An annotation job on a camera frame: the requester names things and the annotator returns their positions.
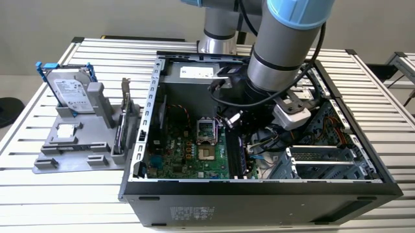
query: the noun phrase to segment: white sticker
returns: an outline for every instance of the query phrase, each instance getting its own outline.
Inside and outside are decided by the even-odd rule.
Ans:
[[[69,109],[76,112],[93,111],[83,84],[77,80],[55,79],[53,82]]]
[[[211,206],[175,206],[169,207],[173,220],[212,220],[215,207]]]
[[[212,67],[181,67],[180,78],[188,79],[212,79],[213,68]]]

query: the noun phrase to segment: robotic arm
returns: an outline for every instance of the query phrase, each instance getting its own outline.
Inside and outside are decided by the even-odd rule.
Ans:
[[[248,31],[239,0],[181,0],[207,7],[199,52],[236,54],[235,32]],[[280,91],[296,77],[334,0],[244,0],[250,21],[259,28],[248,77],[256,87]]]
[[[311,117],[310,105],[306,106],[299,101],[290,88],[308,74],[318,57],[334,0],[181,1],[207,7],[199,52],[236,54],[235,32],[259,28],[246,75],[254,92],[266,93],[266,96],[251,104],[225,102],[213,95],[212,98],[219,103],[239,108],[258,107],[274,100],[274,123],[286,130],[302,126]],[[315,55],[298,75],[319,31]]]

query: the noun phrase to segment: aluminum extrusion table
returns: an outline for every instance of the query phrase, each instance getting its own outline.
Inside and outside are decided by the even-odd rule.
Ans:
[[[195,52],[187,42],[84,39],[73,41],[60,64],[91,62],[111,103],[121,102],[121,78],[131,79],[136,103],[145,102],[156,51]],[[239,46],[248,55],[251,46]],[[43,84],[0,142],[0,229],[5,232],[415,232],[415,120],[359,56],[322,50],[319,60],[404,196],[342,226],[144,228],[128,204],[117,201],[123,171],[32,174],[53,124],[56,99]]]
[[[394,65],[415,84],[415,53],[395,52],[387,61],[387,65]]]

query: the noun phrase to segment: metal frame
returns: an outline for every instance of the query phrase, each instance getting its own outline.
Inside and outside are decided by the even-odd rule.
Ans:
[[[415,83],[415,64],[412,63],[408,55],[403,52],[395,52],[387,60],[387,65],[394,65],[410,81]]]
[[[149,87],[157,50],[195,52],[196,45],[187,42],[85,39],[73,57],[63,56],[64,58],[60,60],[63,62],[69,60],[69,64],[85,64],[87,62],[93,64],[99,80],[108,88],[104,95],[109,97],[112,103],[120,103],[121,100],[120,89],[116,89],[121,78],[131,78],[132,98],[136,103],[143,104],[147,92],[141,93]],[[239,54],[248,55],[250,51],[251,46],[237,46]],[[312,52],[314,50],[308,53],[307,58],[311,57]],[[183,231],[287,232],[295,230],[319,232],[332,230],[338,233],[350,231],[412,233],[415,231],[415,151],[411,147],[415,143],[415,130],[398,110],[394,110],[387,98],[391,96],[390,92],[387,91],[384,94],[380,91],[366,92],[367,89],[376,90],[378,88],[360,68],[360,66],[366,66],[364,64],[359,66],[344,50],[322,50],[319,60],[404,192],[403,198],[387,203],[340,226],[295,227],[291,229],[279,226],[187,227]],[[33,175],[31,170],[27,170],[33,167],[36,151],[43,145],[43,142],[36,140],[43,140],[47,136],[56,116],[53,110],[56,101],[48,95],[51,93],[43,84],[15,125],[0,141],[0,167],[3,167],[0,176],[4,177],[0,179],[0,185],[1,193],[5,194],[5,199],[1,199],[1,208],[7,208],[7,225],[11,226],[8,229],[31,232],[140,230],[143,226],[131,208],[121,207],[124,204],[117,203],[115,198],[121,171]],[[364,105],[375,103],[387,107],[387,111],[384,108],[364,107]],[[402,125],[391,126],[388,122]],[[36,193],[37,196],[27,195],[27,193]],[[24,212],[25,217],[17,216],[20,212]]]
[[[163,183],[157,183],[159,181],[172,181],[176,180],[181,183],[184,182],[193,182],[193,183],[208,183],[208,182],[213,182],[216,180],[211,180],[211,179],[141,179],[140,177],[137,177],[136,172],[139,171],[139,166],[137,164],[143,161],[144,159],[144,155],[148,154],[148,152],[145,152],[145,145],[147,145],[147,139],[148,139],[148,133],[149,133],[149,124],[151,124],[151,118],[152,118],[152,112],[153,112],[153,108],[155,108],[155,98],[156,98],[156,92],[157,92],[157,87],[159,87],[159,80],[161,75],[161,71],[165,69],[165,57],[168,57],[168,59],[181,59],[181,57],[188,58],[188,60],[192,61],[197,61],[200,59],[199,54],[196,53],[168,53],[168,54],[163,54],[159,55],[156,58],[156,62],[155,62],[155,67],[153,67],[153,73],[152,73],[152,81],[151,81],[151,86],[149,86],[149,93],[148,93],[148,97],[147,97],[147,102],[145,102],[145,106],[144,106],[144,114],[143,114],[143,119],[141,119],[141,125],[139,128],[139,132],[140,134],[144,134],[143,138],[137,138],[136,140],[136,145],[135,145],[135,153],[132,156],[132,160],[131,160],[131,164],[129,164],[129,173],[128,173],[128,184],[129,186],[137,185],[133,183],[140,183],[140,182],[156,182],[156,184],[159,184],[159,186],[163,186]],[[244,59],[243,56],[232,56],[232,55],[209,55],[209,54],[204,54],[203,55],[203,61],[205,63],[217,63],[217,59],[220,59],[220,62],[227,62],[227,63],[235,63],[239,64],[240,60]],[[323,73],[326,74],[324,70],[323,70],[323,66],[319,62],[316,62],[315,67],[312,68],[314,70],[314,74],[318,75],[318,73]],[[331,79],[330,77],[326,75],[319,75],[318,76],[319,81],[322,82],[320,85],[324,87],[326,92],[328,93],[338,93],[338,88],[335,86],[330,86],[326,87],[324,83],[330,83]],[[330,101],[327,101],[327,105],[334,109],[334,113],[336,114],[338,118],[342,121],[344,130],[347,131],[347,133],[360,133],[360,135],[363,135],[360,128],[354,128],[351,129],[350,126],[350,122],[354,122],[354,118],[351,116],[351,114],[346,114],[346,111],[348,111],[348,109],[340,109],[342,105],[343,105],[343,101],[340,98],[334,98]],[[371,159],[368,158],[367,153],[363,150],[363,146],[360,145],[359,141],[363,142],[364,147],[367,147],[370,145],[370,143],[367,142],[366,137],[364,138],[359,138],[355,135],[350,135],[350,137],[356,138],[355,141],[352,141],[354,144],[356,144],[359,146],[359,150],[360,150],[360,154],[363,155],[364,159],[367,160],[367,163],[370,165],[370,167],[375,170],[372,164],[371,164],[371,159],[379,159],[376,154],[372,151],[368,151],[368,154],[371,155]],[[383,164],[378,164],[380,171],[383,171],[384,169],[382,168]],[[384,182],[388,183],[391,182],[391,178],[388,177],[388,173],[382,175],[384,177]],[[262,183],[263,180],[246,180],[246,179],[227,179],[227,180],[221,180],[221,181],[227,181],[229,183]],[[339,183],[344,183],[347,182],[346,180],[332,180],[334,182],[339,182]]]

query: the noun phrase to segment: black cable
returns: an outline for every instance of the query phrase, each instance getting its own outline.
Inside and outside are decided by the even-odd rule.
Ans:
[[[399,79],[402,79],[403,78],[403,76],[404,76],[404,74],[391,83],[391,85],[388,85],[388,87],[387,88],[390,88],[394,84],[395,84],[395,82],[398,82],[399,81]]]
[[[266,152],[272,152],[272,153],[283,152],[287,149],[287,147],[288,146],[282,146],[282,147],[276,147],[276,148],[266,148],[259,153],[255,153],[255,154],[262,154],[262,153],[266,153]]]
[[[251,29],[251,32],[255,36],[258,36],[258,31],[255,30],[255,27],[254,25],[251,24],[251,21],[250,21],[250,18],[248,18],[248,15],[247,15],[247,11],[246,11],[246,6],[244,6],[244,3],[241,2],[241,0],[239,0],[239,6],[240,6],[240,11],[241,11],[241,15],[244,17],[244,20],[247,22],[247,25]]]
[[[280,96],[283,93],[286,93],[286,91],[299,82],[299,80],[303,78],[304,74],[308,72],[308,70],[311,69],[314,62],[319,56],[320,50],[322,50],[322,45],[323,45],[323,41],[324,41],[324,35],[326,35],[326,23],[322,25],[322,30],[320,30],[320,37],[319,37],[319,42],[318,42],[318,46],[316,46],[316,50],[312,54],[312,57],[310,59],[310,62],[304,68],[304,70],[302,71],[302,73],[299,74],[299,76],[292,80],[292,82],[278,92],[275,92],[270,97],[264,98],[263,100],[260,100],[256,103],[251,103],[251,104],[236,104],[236,103],[231,103],[227,101],[223,101],[220,99],[217,99],[213,96],[213,92],[215,92],[215,88],[211,89],[211,98],[217,102],[221,103],[224,105],[232,106],[232,107],[239,107],[239,108],[251,108],[251,107],[256,107],[258,105],[264,104],[266,102],[268,102],[270,100],[272,100],[274,98],[276,98],[278,96]]]
[[[403,106],[406,107],[408,105],[408,103],[411,102],[411,97],[408,97],[407,101],[404,102]]]

